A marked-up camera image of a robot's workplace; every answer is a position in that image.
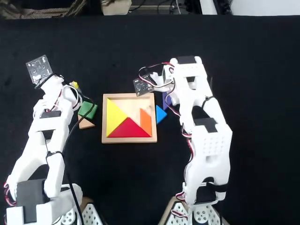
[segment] circuit board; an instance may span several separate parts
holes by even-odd
[[[142,78],[151,81],[150,75],[146,74],[144,76],[142,76]],[[150,84],[142,81],[141,79],[135,79],[133,80],[133,84],[135,86],[135,92],[137,96],[141,96],[150,92],[154,91],[154,87],[151,86]]]

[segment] black tabletop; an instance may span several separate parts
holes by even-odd
[[[168,113],[152,144],[102,144],[104,93],[134,92],[140,67],[202,58],[233,131],[224,217],[232,224],[297,218],[300,17],[111,16],[0,22],[0,180],[22,154],[34,90],[25,62],[46,54],[98,104],[96,128],[77,129],[66,164],[109,225],[155,225],[181,191],[188,147]],[[161,104],[161,94],[156,93]],[[4,214],[4,199],[0,201]]]

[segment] wire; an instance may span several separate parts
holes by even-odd
[[[159,14],[159,7],[160,7],[162,4],[164,4],[164,3],[168,2],[168,1],[170,1],[170,0],[164,0],[164,1],[161,1],[160,3],[158,3],[158,5],[157,5],[157,14]]]
[[[192,147],[192,143],[191,143],[190,139],[187,139],[187,145],[188,145],[188,147],[189,147],[189,149],[190,149],[190,151],[191,151],[191,156],[190,156],[190,158],[189,158],[189,161],[187,162],[186,167],[184,168],[184,172],[183,172],[184,181],[186,180],[186,171],[187,171],[187,167],[188,167],[188,165],[190,164],[190,162],[191,162],[191,161],[193,160],[193,158],[194,158],[194,151],[193,151],[193,147]]]
[[[176,197],[179,201],[185,202],[186,200],[185,200],[184,195],[185,195],[185,192],[182,191],[182,192],[180,192],[180,193],[177,193],[177,194],[175,195],[175,197]]]
[[[60,221],[61,218],[62,218],[62,216],[60,216],[52,225],[57,224]]]
[[[184,129],[183,129],[183,124],[182,124],[182,126],[181,126],[181,134],[182,134],[184,137],[186,137],[186,138],[191,138],[191,137],[192,137],[191,134],[188,134],[188,133],[186,133],[186,132],[184,131]]]
[[[135,10],[139,9],[140,7],[142,7],[145,4],[145,2],[146,2],[146,0],[142,1],[142,3],[138,7],[134,8],[134,9],[131,9],[129,11],[132,13],[133,11],[135,11]]]
[[[171,210],[171,214],[172,214],[173,216],[178,217],[178,218],[186,218],[186,219],[188,219],[188,215],[185,215],[185,214],[180,213],[180,212],[175,211],[175,210]]]
[[[83,121],[83,120],[86,118],[86,116],[93,110],[93,108],[94,108],[94,106],[95,106],[95,103],[94,103],[94,101],[93,101],[92,99],[90,99],[89,97],[84,96],[83,94],[81,94],[81,96],[84,97],[84,98],[86,98],[87,100],[91,101],[91,102],[92,102],[92,107],[91,107],[91,108],[90,108],[90,109],[89,109],[89,110],[88,110],[88,111],[80,118],[80,120],[78,120],[78,121],[73,125],[73,127],[72,127],[72,129],[70,130],[70,133],[69,133],[69,135],[68,135],[68,137],[67,137],[67,139],[66,139],[65,146],[64,146],[63,149],[62,149],[62,153],[65,151],[67,142],[68,142],[68,140],[69,140],[71,134],[73,133],[74,129],[77,127],[77,125],[78,125],[81,121]]]
[[[148,80],[142,78],[142,76],[141,76],[141,74],[140,74],[140,72],[141,72],[142,70],[147,69],[147,68],[153,68],[153,67],[156,67],[156,66],[159,66],[159,65],[169,65],[169,66],[171,66],[171,67],[174,67],[174,66],[173,66],[171,63],[169,63],[169,62],[162,62],[162,63],[155,64],[155,65],[152,65],[152,66],[149,66],[149,67],[142,67],[142,68],[139,69],[139,78],[140,78],[142,81],[144,81],[145,83],[150,84],[150,85],[151,85],[152,87],[154,87],[154,88],[162,88],[162,87],[168,86],[169,84],[172,84],[173,81],[168,82],[168,83],[166,83],[166,84],[163,84],[163,85],[161,85],[161,86],[157,86],[156,84],[152,83],[151,81],[148,81]]]
[[[176,0],[176,5],[177,5],[178,13],[181,14],[180,9],[179,9],[179,5],[178,5],[178,0]]]
[[[167,107],[168,107],[175,115],[177,115],[177,116],[180,117],[180,113],[179,113],[178,111],[176,111],[175,109],[173,109],[173,107],[171,107],[171,106],[167,103],[167,98],[168,98],[168,96],[171,95],[171,93],[175,90],[175,86],[176,86],[175,80],[173,80],[172,82],[174,83],[174,87],[173,87],[173,89],[165,96],[165,103],[166,103]]]
[[[61,94],[60,94],[60,96],[61,96],[61,95],[63,96],[63,94],[64,94],[64,89],[65,89],[65,88],[73,89],[73,90],[75,91],[75,93],[76,93],[76,103],[75,103],[75,105],[72,106],[72,108],[74,109],[74,108],[78,105],[78,100],[79,100],[78,90],[77,90],[75,87],[71,86],[71,85],[65,85],[65,86],[63,86],[63,88],[61,89]]]
[[[78,203],[78,199],[77,199],[76,194],[75,194],[75,191],[74,191],[73,183],[72,183],[72,181],[71,181],[70,173],[69,173],[69,171],[68,171],[68,169],[67,169],[67,166],[66,166],[66,163],[65,163],[64,156],[63,156],[62,152],[60,152],[60,151],[56,151],[56,152],[53,152],[53,153],[52,153],[52,152],[49,152],[48,147],[47,147],[47,141],[46,141],[46,139],[45,139],[45,144],[46,144],[46,148],[47,148],[47,156],[46,156],[46,162],[47,162],[47,164],[48,164],[47,158],[50,157],[50,156],[52,156],[52,155],[60,154],[61,157],[62,157],[62,160],[63,160],[63,162],[64,162],[64,164],[65,164],[65,171],[66,171],[67,180],[68,180],[68,183],[69,183],[69,186],[70,186],[70,189],[71,189],[71,193],[72,193],[72,196],[73,196],[73,198],[74,198],[74,202],[75,202],[75,205],[76,205],[76,208],[77,208],[77,211],[78,211],[78,214],[79,214],[81,223],[82,223],[82,225],[84,225],[83,215],[82,215],[81,210],[80,210],[80,206],[79,206],[79,203]]]
[[[220,224],[223,225],[223,218],[222,218],[222,214],[221,214],[221,203],[218,202],[219,205],[219,217],[220,217]]]
[[[65,149],[66,149],[67,142],[68,142],[68,140],[70,139],[71,134],[73,133],[73,131],[75,130],[75,128],[77,127],[77,125],[78,125],[83,119],[85,119],[86,116],[87,116],[87,115],[92,111],[92,109],[94,108],[95,103],[94,103],[94,101],[93,101],[91,98],[84,96],[82,93],[81,93],[81,96],[84,97],[84,98],[86,98],[86,99],[88,99],[89,101],[91,101],[91,102],[92,102],[92,107],[91,107],[91,108],[90,108],[90,109],[89,109],[89,110],[88,110],[88,111],[80,118],[80,120],[78,120],[78,121],[73,125],[73,127],[72,127],[72,129],[70,130],[70,132],[69,132],[69,135],[68,135],[68,137],[67,137],[67,139],[66,139],[65,145],[64,145],[64,147],[63,147],[63,149],[62,149],[61,152],[60,152],[60,151],[57,151],[57,152],[54,152],[54,153],[49,152],[48,147],[47,147],[47,142],[46,142],[46,139],[45,139],[45,144],[46,144],[46,148],[47,148],[47,157],[46,157],[46,161],[47,161],[47,158],[48,158],[49,156],[54,155],[54,154],[61,154],[62,159],[63,159],[63,161],[64,161],[63,152],[64,152]],[[70,173],[68,172],[66,166],[65,166],[65,170],[66,170],[67,179],[68,179],[68,182],[69,182],[69,186],[70,186],[70,189],[71,189],[71,192],[72,192],[72,196],[73,196],[74,201],[75,201],[75,205],[76,205],[76,208],[77,208],[77,211],[78,211],[78,214],[79,214],[81,223],[82,223],[82,225],[84,225],[83,215],[82,215],[82,213],[81,213],[80,206],[79,206],[79,203],[78,203],[78,200],[77,200],[77,197],[76,197],[74,188],[73,188],[73,184],[72,184],[72,181],[71,181]]]

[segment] small yellow piece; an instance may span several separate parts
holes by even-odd
[[[77,83],[76,81],[72,81],[70,84],[71,84],[73,87],[75,87],[76,89],[79,88],[79,85],[78,85],[78,83]]]
[[[110,99],[107,99],[106,110],[106,137],[108,137],[128,116]]]

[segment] white robotic arm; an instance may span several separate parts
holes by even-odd
[[[199,207],[213,205],[225,198],[230,172],[229,149],[232,131],[226,124],[218,101],[213,97],[200,57],[178,57],[164,63],[162,75],[150,74],[157,83],[154,90],[167,92],[172,105],[180,104],[183,134],[191,149],[185,169],[183,190],[177,195],[191,213]],[[194,106],[201,107],[209,118],[193,118]]]
[[[62,186],[65,164],[62,154],[57,153],[64,149],[73,111],[80,107],[82,99],[74,87],[63,83],[61,76],[51,75],[41,85],[45,95],[34,106],[28,141],[4,185],[6,195],[10,191],[13,199],[12,202],[6,196],[13,206],[7,208],[7,225],[51,225],[75,208],[70,186]],[[28,180],[45,164],[49,165],[45,180]],[[81,188],[76,184],[73,188],[81,204]]]

